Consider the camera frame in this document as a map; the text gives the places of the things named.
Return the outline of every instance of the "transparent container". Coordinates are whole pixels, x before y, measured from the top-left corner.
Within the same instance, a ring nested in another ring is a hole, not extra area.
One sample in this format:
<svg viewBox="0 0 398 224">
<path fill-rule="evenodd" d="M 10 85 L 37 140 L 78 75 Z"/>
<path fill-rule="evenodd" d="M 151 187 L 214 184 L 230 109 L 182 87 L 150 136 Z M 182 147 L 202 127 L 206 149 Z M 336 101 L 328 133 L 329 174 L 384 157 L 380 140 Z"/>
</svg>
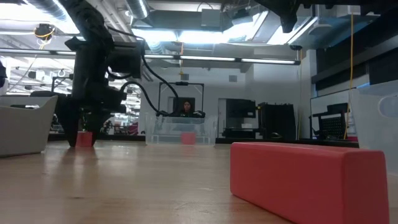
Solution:
<svg viewBox="0 0 398 224">
<path fill-rule="evenodd" d="M 398 81 L 350 94 L 360 148 L 383 151 L 388 173 L 398 175 Z"/>
<path fill-rule="evenodd" d="M 214 146 L 217 117 L 173 118 L 147 114 L 145 130 L 148 145 Z"/>
</svg>

